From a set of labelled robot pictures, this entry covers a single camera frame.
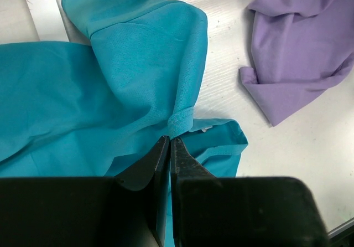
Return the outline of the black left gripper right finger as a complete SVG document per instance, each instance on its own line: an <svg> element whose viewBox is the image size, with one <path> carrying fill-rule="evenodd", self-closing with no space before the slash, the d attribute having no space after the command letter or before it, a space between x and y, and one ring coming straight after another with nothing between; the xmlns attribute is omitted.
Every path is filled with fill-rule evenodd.
<svg viewBox="0 0 354 247"><path fill-rule="evenodd" d="M292 177L218 178L171 142L175 246L328 246L310 189Z"/></svg>

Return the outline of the teal t shirt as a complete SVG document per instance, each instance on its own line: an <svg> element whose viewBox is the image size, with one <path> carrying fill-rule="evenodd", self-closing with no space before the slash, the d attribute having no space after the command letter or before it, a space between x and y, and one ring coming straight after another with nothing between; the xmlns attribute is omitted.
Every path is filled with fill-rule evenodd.
<svg viewBox="0 0 354 247"><path fill-rule="evenodd" d="M1 46L1 179L114 177L170 140L164 244L175 246L171 142L234 178L248 142L235 120L195 119L207 16L176 0L62 0L89 45Z"/></svg>

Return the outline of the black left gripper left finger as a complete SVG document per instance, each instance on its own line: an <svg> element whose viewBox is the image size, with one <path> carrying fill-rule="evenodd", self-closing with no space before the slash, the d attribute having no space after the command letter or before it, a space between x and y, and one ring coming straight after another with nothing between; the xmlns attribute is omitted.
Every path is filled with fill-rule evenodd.
<svg viewBox="0 0 354 247"><path fill-rule="evenodd" d="M1 179L2 246L163 246L170 140L114 177Z"/></svg>

